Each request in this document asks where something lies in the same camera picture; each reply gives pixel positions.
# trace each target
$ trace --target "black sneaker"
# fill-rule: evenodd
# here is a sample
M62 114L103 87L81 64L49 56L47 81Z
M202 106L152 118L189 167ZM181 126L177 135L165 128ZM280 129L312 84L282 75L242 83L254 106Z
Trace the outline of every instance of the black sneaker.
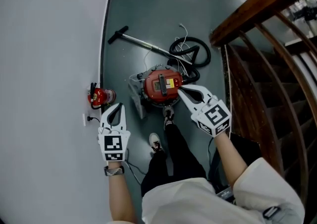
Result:
M160 145L159 136L156 133L151 133L149 136L150 146L152 147L154 153L158 151L164 151L162 146Z
M171 106L166 106L163 109L164 114L164 129L169 124L174 124L174 109Z

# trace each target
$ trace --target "white shirt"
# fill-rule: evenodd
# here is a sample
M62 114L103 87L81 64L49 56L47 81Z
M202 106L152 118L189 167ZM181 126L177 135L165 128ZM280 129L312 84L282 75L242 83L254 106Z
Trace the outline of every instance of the white shirt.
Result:
M243 172L234 184L233 194L236 206L217 197L204 178L164 184L143 197L142 220L146 224L265 224L272 222L265 222L263 211L279 206L284 211L279 223L304 222L301 200L263 158Z

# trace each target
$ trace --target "floor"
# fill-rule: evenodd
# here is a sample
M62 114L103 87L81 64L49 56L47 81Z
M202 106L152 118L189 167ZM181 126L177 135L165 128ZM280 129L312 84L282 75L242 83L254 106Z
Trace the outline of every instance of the floor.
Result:
M208 44L208 36L212 29L216 28L244 1L111 0L106 22L106 40L116 30L128 25L129 30L126 32L128 35L168 50L175 37L185 36L184 29L179 27L179 23L182 23L187 28L189 36L199 38ZM254 40L259 48L268 49L267 41L258 33L250 32L249 36L255 36ZM118 39L111 45L106 44L104 54L104 86L115 90L117 102L124 103L126 107L127 128L131 132L128 143L129 161L145 172L151 159L151 148L148 144L149 134L156 132L163 139L163 147L167 148L164 141L161 110L153 108L153 112L149 114L148 118L140 120L128 95L129 76L145 71L143 59L147 52L148 50L145 48ZM203 59L204 55L204 52L200 51L198 59ZM147 68L150 68L158 63L166 63L167 58L151 52L145 61ZM199 71L201 78L197 84L206 86L213 94L224 100L222 60L218 49L211 48L211 63ZM208 172L207 148L210 137L191 122L190 113L181 102L175 106L174 121L186 138L191 151ZM213 144L211 144L210 150L212 153L214 152ZM137 170L135 174L140 180L143 179L143 175ZM138 218L141 219L140 186L129 170L126 172L126 178Z

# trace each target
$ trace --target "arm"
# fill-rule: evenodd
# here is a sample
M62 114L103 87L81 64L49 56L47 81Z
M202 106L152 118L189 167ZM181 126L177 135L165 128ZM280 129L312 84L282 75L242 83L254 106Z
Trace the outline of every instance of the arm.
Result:
M225 132L217 135L214 138L214 143L217 146L227 180L231 188L233 188L235 181L247 169L247 164Z
M261 214L270 207L278 206L280 211L269 223L303 223L305 210L301 200L263 158L247 167L224 132L215 137L215 144L237 206L257 210Z
M109 168L118 168L121 162L109 162ZM109 202L114 221L137 223L131 196L124 175L109 176Z

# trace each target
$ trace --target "forearm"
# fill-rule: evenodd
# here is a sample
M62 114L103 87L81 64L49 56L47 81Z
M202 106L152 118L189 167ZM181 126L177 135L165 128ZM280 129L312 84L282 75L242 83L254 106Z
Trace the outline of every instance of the forearm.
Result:
M225 132L216 136L214 142L217 146L227 180L231 188L233 188L235 181L247 169L247 164Z
M118 168L120 162L109 162L109 168ZM109 203L111 216L114 221L136 223L136 216L131 196L124 175L109 176Z

